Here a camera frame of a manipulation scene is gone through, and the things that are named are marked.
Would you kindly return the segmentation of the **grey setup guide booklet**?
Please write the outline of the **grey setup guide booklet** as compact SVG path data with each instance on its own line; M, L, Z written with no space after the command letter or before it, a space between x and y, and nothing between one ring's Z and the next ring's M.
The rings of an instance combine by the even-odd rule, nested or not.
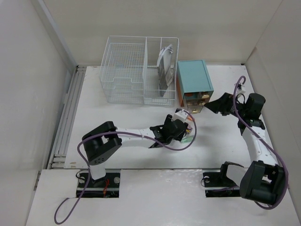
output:
M157 65L159 77L158 92L160 97L165 95L165 92L173 81L173 75L171 72L171 59L172 54L167 51L161 58L159 65Z

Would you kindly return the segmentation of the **pink cap clear tube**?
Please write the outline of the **pink cap clear tube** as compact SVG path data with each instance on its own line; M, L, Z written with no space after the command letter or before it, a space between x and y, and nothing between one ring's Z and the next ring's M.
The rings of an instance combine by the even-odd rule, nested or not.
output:
M193 127L191 125L188 125L186 128L186 134L190 134L193 131Z

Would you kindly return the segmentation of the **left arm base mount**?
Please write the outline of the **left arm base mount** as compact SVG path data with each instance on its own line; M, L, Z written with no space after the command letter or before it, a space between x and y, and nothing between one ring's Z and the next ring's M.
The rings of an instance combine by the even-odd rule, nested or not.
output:
M110 169L101 179L93 180L90 177L82 198L119 198L120 176L121 170ZM76 197L78 198L87 182L88 171L80 170L75 177L78 180L76 189Z

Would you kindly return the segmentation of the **aluminium rail frame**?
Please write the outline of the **aluminium rail frame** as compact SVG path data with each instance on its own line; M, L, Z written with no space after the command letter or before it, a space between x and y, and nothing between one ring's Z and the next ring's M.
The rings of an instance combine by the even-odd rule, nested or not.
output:
M53 143L45 165L46 169L62 169L64 167L86 70L87 67L83 65L78 65L74 69L68 92L63 98L63 111L54 133Z

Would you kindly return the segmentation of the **green translucent capsule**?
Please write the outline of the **green translucent capsule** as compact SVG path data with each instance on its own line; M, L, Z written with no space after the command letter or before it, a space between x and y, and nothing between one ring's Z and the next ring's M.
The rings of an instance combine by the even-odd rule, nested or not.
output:
M181 143L182 144L190 144L190 143L193 143L195 140L195 137L194 136L188 136L188 137L184 137L182 140L181 140Z

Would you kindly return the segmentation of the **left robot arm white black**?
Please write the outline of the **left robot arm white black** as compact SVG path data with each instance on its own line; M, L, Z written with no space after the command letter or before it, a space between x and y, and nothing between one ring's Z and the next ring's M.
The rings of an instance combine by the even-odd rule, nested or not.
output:
M181 141L188 133L186 112L167 115L162 125L146 129L122 129L107 121L83 136L83 147L90 168L89 181L99 187L105 182L104 163L121 147L160 148Z

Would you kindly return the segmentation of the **teal orange drawer box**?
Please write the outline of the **teal orange drawer box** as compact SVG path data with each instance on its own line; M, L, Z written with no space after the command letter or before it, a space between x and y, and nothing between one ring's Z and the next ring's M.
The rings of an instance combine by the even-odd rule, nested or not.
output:
M178 61L176 90L180 107L191 114L201 112L214 92L205 60Z

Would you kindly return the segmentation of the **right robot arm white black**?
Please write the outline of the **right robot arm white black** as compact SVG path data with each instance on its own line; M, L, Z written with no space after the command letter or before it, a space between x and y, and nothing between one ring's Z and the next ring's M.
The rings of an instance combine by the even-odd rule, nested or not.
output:
M246 169L239 163L225 162L218 173L222 185L234 183L239 187L242 198L254 201L261 208L271 210L282 201L288 176L284 166L278 163L280 158L267 145L265 126L260 119L266 99L251 93L245 103L238 103L233 95L224 93L219 99L204 106L213 113L238 118L238 128L249 151L250 166Z

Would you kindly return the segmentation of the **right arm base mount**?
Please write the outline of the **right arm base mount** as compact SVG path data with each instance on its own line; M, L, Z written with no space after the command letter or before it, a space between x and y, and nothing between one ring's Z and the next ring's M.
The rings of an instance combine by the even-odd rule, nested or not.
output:
M240 197L239 184L246 169L226 161L219 169L203 170L201 185L205 188L206 198Z

